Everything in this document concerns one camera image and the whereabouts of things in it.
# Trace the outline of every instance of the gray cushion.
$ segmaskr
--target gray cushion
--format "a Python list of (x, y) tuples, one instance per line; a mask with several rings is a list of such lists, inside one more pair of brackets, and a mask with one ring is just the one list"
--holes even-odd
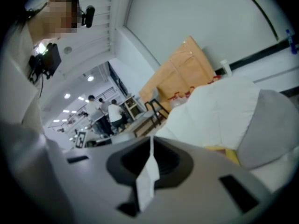
[(299, 113), (284, 95), (261, 90), (251, 123), (237, 150), (240, 164), (252, 169), (299, 145)]

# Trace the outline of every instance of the yellow object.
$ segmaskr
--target yellow object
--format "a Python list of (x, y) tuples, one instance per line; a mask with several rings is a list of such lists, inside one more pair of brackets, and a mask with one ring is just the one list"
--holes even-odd
[(220, 146), (207, 146), (205, 148), (212, 150), (212, 151), (218, 151), (219, 153), (224, 154), (228, 159), (230, 159), (235, 164), (240, 165), (238, 157), (237, 157), (237, 153), (233, 149), (220, 147)]

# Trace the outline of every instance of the black cable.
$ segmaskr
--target black cable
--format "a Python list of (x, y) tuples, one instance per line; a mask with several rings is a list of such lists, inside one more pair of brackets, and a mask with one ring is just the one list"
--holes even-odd
[(42, 91), (43, 91), (43, 74), (42, 74), (42, 88), (41, 88), (41, 93), (39, 94), (39, 98), (42, 96)]

